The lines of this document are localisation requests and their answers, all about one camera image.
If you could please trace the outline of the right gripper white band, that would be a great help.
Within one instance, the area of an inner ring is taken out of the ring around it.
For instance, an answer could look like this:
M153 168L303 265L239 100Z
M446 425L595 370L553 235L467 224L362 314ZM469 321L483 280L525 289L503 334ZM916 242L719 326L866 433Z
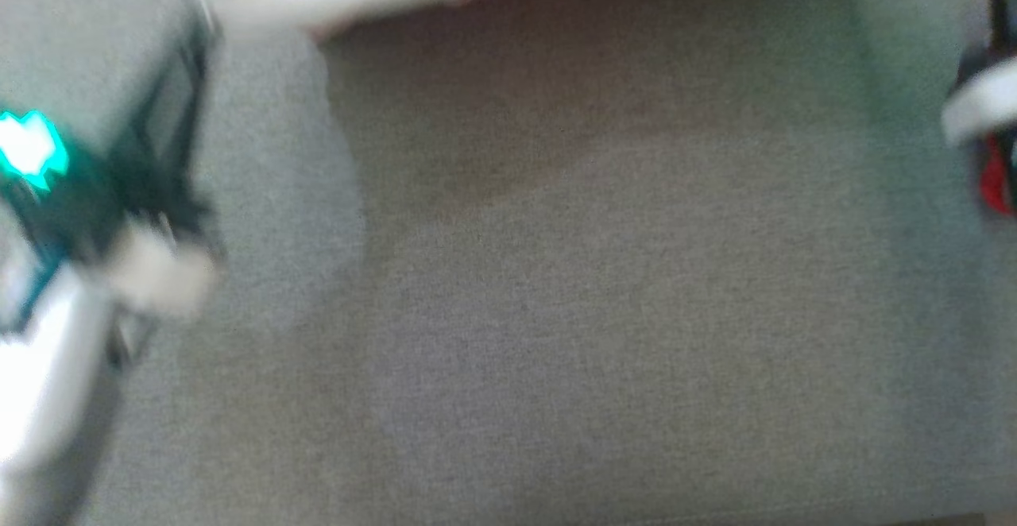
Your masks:
M992 44L1012 51L964 56L941 109L951 147L974 145L977 192L989 210L1015 217L1016 0L989 0Z

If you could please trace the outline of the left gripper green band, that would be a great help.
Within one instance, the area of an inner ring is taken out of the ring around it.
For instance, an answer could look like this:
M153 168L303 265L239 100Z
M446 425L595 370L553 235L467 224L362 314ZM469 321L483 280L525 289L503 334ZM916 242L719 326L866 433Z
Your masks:
M190 319L221 279L213 210L194 189L214 24L188 18L97 152L39 110L2 113L2 202L28 265L8 277L4 319L25 319L65 262L142 315Z

